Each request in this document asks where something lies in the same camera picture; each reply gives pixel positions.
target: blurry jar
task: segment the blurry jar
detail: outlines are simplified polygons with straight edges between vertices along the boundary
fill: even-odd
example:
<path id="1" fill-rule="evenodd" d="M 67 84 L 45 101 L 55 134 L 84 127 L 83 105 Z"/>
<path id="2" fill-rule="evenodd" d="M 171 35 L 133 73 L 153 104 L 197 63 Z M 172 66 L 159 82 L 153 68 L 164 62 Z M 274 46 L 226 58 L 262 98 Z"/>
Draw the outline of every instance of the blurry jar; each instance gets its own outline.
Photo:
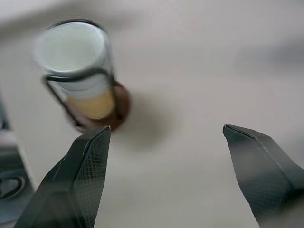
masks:
<path id="1" fill-rule="evenodd" d="M 59 24 L 47 30 L 37 41 L 36 61 L 46 74 L 77 77 L 89 74 L 92 69 L 106 69 L 112 65 L 107 34 L 85 22 Z M 96 74 L 76 82 L 58 82 L 68 102 L 90 119 L 109 115 L 114 98 L 109 78 Z"/>

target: wooden coaster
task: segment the wooden coaster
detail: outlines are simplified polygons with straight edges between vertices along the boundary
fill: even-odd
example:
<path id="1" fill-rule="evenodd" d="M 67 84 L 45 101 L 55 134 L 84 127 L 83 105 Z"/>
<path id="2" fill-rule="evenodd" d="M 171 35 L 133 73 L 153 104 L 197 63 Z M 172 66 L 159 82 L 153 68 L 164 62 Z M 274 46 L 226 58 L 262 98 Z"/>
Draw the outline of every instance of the wooden coaster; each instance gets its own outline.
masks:
<path id="1" fill-rule="evenodd" d="M 75 128 L 82 133 L 87 130 L 95 129 L 101 126 L 110 126 L 112 131 L 118 128 L 126 120 L 129 114 L 131 100 L 129 92 L 122 84 L 117 81 L 115 81 L 114 84 L 114 92 L 117 98 L 116 107 L 110 115 L 108 115 L 106 118 L 99 120 L 92 120 L 86 118 L 77 110 L 77 108 L 75 108 L 71 103 L 67 102 L 68 108 L 73 113 L 74 117 L 82 125 L 76 126 L 75 122 L 72 121 L 72 118 L 68 116 L 68 118 L 73 122 Z"/>

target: brown wooden base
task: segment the brown wooden base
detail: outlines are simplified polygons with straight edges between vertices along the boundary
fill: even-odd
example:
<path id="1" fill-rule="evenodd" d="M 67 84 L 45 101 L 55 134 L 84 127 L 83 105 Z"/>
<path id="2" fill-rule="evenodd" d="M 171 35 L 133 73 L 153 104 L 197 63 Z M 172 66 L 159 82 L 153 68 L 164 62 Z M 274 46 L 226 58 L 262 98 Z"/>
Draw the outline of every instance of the brown wooden base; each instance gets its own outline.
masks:
<path id="1" fill-rule="evenodd" d="M 126 120 L 129 114 L 131 99 L 129 92 L 126 90 L 126 88 L 117 81 L 115 81 L 114 92 L 117 99 L 116 107 L 109 116 L 99 120 L 92 120 L 86 118 L 72 104 L 68 102 L 67 103 L 68 108 L 71 110 L 75 118 L 82 125 L 82 126 L 76 126 L 73 121 L 75 128 L 82 133 L 84 133 L 87 130 L 95 129 L 101 126 L 110 126 L 112 131 L 118 128 Z"/>

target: gray object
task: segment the gray object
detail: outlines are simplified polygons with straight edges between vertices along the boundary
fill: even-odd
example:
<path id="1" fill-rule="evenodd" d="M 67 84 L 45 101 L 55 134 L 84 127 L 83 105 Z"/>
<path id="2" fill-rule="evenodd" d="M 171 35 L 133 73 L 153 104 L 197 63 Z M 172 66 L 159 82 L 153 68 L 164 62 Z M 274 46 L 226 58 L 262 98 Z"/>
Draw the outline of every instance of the gray object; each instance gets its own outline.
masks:
<path id="1" fill-rule="evenodd" d="M 223 133 L 238 184 L 260 227 L 273 218 L 280 220 L 279 227 L 288 227 L 286 214 L 304 205 L 304 170 L 265 134 L 232 125 L 225 125 Z M 303 227 L 303 216 L 289 225 L 295 224 Z"/>

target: white table surface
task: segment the white table surface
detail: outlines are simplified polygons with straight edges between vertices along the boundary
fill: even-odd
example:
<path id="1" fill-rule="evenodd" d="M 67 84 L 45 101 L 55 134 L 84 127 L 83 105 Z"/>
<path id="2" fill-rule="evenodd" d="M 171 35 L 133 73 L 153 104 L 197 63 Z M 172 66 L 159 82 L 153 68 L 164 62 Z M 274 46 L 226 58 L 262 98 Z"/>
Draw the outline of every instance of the white table surface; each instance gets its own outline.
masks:
<path id="1" fill-rule="evenodd" d="M 92 19 L 132 111 L 113 133 L 96 228 L 257 228 L 224 124 L 271 135 L 304 167 L 302 1 L 69 1 L 0 24 L 0 91 L 38 185 L 79 135 L 41 83 L 35 38 Z"/>

